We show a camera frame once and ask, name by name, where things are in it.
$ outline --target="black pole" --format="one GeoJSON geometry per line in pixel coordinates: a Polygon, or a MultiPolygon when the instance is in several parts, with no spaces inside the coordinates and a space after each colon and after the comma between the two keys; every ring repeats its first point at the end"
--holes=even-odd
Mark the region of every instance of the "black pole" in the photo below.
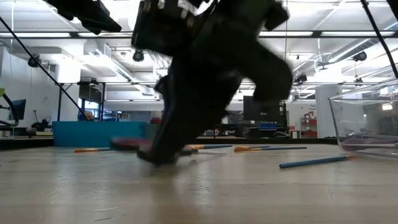
{"type": "Polygon", "coordinates": [[[59,93],[59,97],[58,97],[58,118],[57,121],[60,121],[61,119],[61,103],[62,103],[62,90],[60,88],[60,93],[59,93]]]}
{"type": "Polygon", "coordinates": [[[99,120],[102,121],[104,119],[104,103],[105,103],[105,92],[106,92],[106,83],[102,83],[102,99],[101,99],[101,115],[99,120]]]}

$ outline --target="ductwork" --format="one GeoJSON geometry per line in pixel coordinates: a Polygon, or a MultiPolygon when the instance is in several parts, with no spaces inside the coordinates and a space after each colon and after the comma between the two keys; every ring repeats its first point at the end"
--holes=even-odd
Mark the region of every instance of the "ductwork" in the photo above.
{"type": "MultiPolygon", "coordinates": [[[[394,23],[393,25],[385,28],[385,31],[396,31],[398,29],[398,22],[394,23]]],[[[337,63],[347,58],[350,58],[356,54],[361,53],[362,51],[380,43],[378,38],[366,39],[366,40],[355,40],[354,42],[348,44],[347,46],[343,47],[342,49],[336,51],[335,53],[329,56],[328,62],[329,63],[337,63]]]]}

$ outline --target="wooden platform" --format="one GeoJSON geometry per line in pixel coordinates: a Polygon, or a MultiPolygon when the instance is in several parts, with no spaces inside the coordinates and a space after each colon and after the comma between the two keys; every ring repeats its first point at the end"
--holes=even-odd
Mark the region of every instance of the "wooden platform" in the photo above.
{"type": "Polygon", "coordinates": [[[280,170],[282,162],[341,152],[331,145],[232,150],[161,169],[118,152],[0,152],[0,217],[15,224],[397,223],[398,161],[363,157],[280,170]]]}

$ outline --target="ceiling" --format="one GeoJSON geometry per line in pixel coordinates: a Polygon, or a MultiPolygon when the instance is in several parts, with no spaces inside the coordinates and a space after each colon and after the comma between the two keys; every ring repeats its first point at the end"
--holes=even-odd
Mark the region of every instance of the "ceiling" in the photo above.
{"type": "MultiPolygon", "coordinates": [[[[123,31],[132,31],[136,21],[138,0],[113,1],[103,0],[105,6],[111,12],[111,17],[117,21],[123,31]]],[[[372,26],[361,6],[359,0],[288,0],[284,1],[288,7],[290,20],[277,28],[284,30],[372,30],[372,26]]],[[[380,30],[394,24],[396,21],[391,9],[385,0],[369,0],[369,7],[380,30]]],[[[59,16],[56,9],[40,0],[0,0],[0,16],[13,27],[16,32],[87,32],[80,23],[67,21],[59,16]]],[[[165,75],[165,68],[171,63],[171,58],[145,52],[144,61],[135,62],[132,59],[134,49],[131,47],[130,39],[96,39],[105,43],[112,50],[112,59],[125,68],[135,78],[142,82],[156,82],[159,77],[165,75]]],[[[321,61],[317,55],[322,55],[322,62],[327,60],[328,55],[339,51],[354,41],[353,38],[339,39],[267,39],[261,38],[259,42],[272,49],[282,58],[286,58],[289,64],[295,69],[296,75],[306,73],[309,80],[321,82],[322,80],[336,80],[352,82],[355,75],[364,75],[365,82],[379,82],[392,77],[391,72],[384,72],[374,75],[374,72],[385,70],[389,62],[380,44],[373,45],[364,51],[368,59],[364,62],[354,63],[352,60],[340,61],[330,68],[327,74],[321,72],[313,60],[321,61]],[[331,71],[342,70],[342,74],[333,74],[331,71]]],[[[78,45],[86,42],[84,39],[24,39],[29,47],[60,47],[68,53],[83,61],[85,66],[82,70],[82,77],[93,77],[99,80],[114,81],[116,75],[111,70],[103,68],[91,60],[86,60],[84,50],[78,45]]],[[[398,60],[398,39],[386,40],[395,60],[398,60]]],[[[121,91],[135,90],[133,86],[121,87],[121,91]]],[[[242,86],[242,89],[251,88],[249,85],[242,86]]]]}

